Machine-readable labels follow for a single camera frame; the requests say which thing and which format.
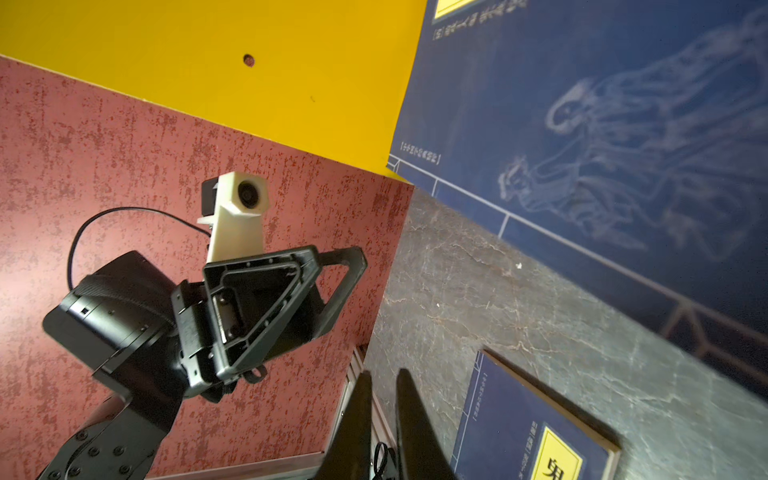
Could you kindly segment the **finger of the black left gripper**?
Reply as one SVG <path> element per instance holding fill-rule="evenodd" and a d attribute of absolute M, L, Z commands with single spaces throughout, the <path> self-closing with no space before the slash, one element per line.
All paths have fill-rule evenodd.
<path fill-rule="evenodd" d="M 321 335 L 316 247 L 207 264 L 214 371 L 230 382 Z"/>
<path fill-rule="evenodd" d="M 317 316 L 315 338 L 333 329 L 368 266 L 363 250 L 358 246 L 321 253 L 319 260 L 323 267 L 341 265 L 347 268 L 347 272 Z"/>

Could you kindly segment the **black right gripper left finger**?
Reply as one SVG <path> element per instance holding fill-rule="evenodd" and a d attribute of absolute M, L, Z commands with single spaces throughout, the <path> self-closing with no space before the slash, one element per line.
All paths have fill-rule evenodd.
<path fill-rule="evenodd" d="M 314 479 L 369 479 L 371 433 L 372 378 L 368 371 L 363 371 L 355 382 L 339 427 Z"/>

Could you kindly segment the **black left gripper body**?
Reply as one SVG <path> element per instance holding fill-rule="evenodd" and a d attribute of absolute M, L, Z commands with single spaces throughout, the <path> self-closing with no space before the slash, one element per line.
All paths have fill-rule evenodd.
<path fill-rule="evenodd" d="M 44 331 L 112 393 L 86 428 L 170 430 L 181 403 L 207 390 L 206 292 L 175 284 L 131 251 L 86 276 Z"/>

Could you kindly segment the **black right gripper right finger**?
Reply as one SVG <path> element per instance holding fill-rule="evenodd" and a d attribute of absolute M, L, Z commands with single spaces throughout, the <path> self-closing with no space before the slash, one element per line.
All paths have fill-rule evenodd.
<path fill-rule="evenodd" d="M 400 479 L 456 478 L 407 369 L 400 369 L 396 380 L 396 430 Z"/>

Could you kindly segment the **blue Chinese book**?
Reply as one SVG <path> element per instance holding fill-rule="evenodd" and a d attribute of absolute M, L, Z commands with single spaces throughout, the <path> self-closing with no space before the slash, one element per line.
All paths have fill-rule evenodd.
<path fill-rule="evenodd" d="M 767 5 L 430 1 L 395 174 L 767 393 Z"/>
<path fill-rule="evenodd" d="M 477 352 L 450 466 L 459 479 L 612 479 L 621 448 L 487 349 Z"/>

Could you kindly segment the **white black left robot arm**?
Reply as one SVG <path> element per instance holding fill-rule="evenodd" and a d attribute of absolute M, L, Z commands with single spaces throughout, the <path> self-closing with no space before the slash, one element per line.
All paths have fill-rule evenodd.
<path fill-rule="evenodd" d="M 86 276 L 44 331 L 110 396 L 43 470 L 46 479 L 143 479 L 182 403 L 218 403 L 269 361 L 330 332 L 367 267 L 314 246 L 213 262 L 174 283 L 136 251 Z"/>

